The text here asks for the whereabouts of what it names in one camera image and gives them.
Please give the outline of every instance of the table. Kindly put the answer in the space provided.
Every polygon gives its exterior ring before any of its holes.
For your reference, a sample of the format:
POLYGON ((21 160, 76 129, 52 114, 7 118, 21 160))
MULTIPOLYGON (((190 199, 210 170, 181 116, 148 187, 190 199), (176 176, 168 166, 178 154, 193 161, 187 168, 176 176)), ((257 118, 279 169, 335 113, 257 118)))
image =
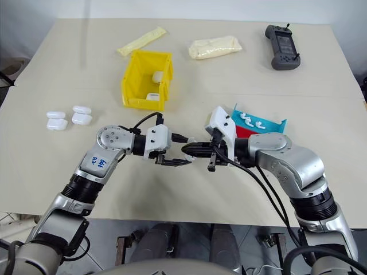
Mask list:
MULTIPOLYGON (((90 149, 99 128, 132 126, 149 112, 122 107, 120 80, 128 63, 116 49, 161 26, 169 34, 145 47, 173 53, 174 79, 164 112, 173 131, 207 141, 203 129, 211 110, 222 105, 281 121, 298 145, 314 150, 326 167, 335 199, 351 227, 361 219, 366 191, 367 112, 363 96, 327 25, 292 25, 301 66, 271 68, 272 49, 261 22, 178 19, 59 19, 0 109, 0 210, 42 214, 90 149), (244 50, 211 60, 191 60, 195 39, 236 36, 244 50), (93 121, 69 122, 48 131, 45 113, 73 105, 92 108, 93 121)), ((143 125, 143 132, 154 121, 143 125)), ((170 154, 182 157, 179 145, 170 154)), ((281 226, 256 183, 234 167, 206 170, 208 160, 172 168, 129 156, 103 188, 91 217, 222 222, 281 226)), ((275 178, 292 225, 293 208, 275 178)))

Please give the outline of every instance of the white wall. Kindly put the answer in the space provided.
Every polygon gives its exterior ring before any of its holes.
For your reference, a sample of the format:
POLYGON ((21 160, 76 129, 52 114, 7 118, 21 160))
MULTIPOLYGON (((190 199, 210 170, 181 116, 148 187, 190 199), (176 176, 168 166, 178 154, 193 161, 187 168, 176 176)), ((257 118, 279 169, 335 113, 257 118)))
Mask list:
POLYGON ((358 78, 367 73, 366 14, 367 0, 0 0, 0 56, 32 57, 55 18, 328 23, 358 78))

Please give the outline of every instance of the white cable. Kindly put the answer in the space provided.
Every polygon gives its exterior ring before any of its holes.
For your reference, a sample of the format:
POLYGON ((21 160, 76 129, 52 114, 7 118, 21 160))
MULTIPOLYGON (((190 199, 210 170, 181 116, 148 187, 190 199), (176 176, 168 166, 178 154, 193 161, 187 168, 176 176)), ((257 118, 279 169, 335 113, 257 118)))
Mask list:
POLYGON ((274 268, 274 269, 277 269, 277 270, 283 270, 283 268, 277 268, 276 266, 272 266, 272 265, 262 265, 260 267, 260 270, 259 272, 256 272, 258 268, 248 268, 246 269, 246 272, 249 270, 249 269, 253 269, 253 272, 251 275, 259 275, 261 273, 261 271, 263 270, 263 268, 274 268))

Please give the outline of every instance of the yellow plastic bin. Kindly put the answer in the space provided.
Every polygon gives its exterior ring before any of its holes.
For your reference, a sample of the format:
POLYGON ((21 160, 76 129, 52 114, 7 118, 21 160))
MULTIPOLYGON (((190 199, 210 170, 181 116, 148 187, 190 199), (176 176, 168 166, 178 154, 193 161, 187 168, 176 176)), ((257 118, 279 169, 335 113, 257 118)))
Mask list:
POLYGON ((172 77, 171 53, 133 51, 121 82, 123 104, 139 109, 164 111, 172 77), (152 80, 156 71, 163 72, 160 84, 152 80), (149 93, 159 93, 159 100, 147 100, 149 93))

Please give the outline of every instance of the handheld controller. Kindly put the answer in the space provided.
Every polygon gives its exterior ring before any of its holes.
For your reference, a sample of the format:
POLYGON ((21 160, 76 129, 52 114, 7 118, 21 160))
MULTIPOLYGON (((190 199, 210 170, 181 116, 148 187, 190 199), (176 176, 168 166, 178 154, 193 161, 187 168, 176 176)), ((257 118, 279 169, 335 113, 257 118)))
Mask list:
POLYGON ((299 53, 293 42, 292 32, 286 27, 269 25, 265 36, 270 39, 274 51, 271 65, 275 70, 293 70, 300 65, 299 53))

